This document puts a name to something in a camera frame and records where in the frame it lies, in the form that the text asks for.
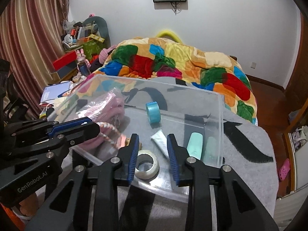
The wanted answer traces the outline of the person's left hand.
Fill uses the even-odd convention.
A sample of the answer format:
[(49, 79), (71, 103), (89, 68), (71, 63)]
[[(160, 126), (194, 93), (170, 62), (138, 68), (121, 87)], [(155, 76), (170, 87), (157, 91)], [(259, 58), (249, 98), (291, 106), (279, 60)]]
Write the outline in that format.
[(28, 217), (36, 215), (39, 209), (39, 200), (36, 193), (31, 194), (28, 198), (19, 203), (20, 212)]

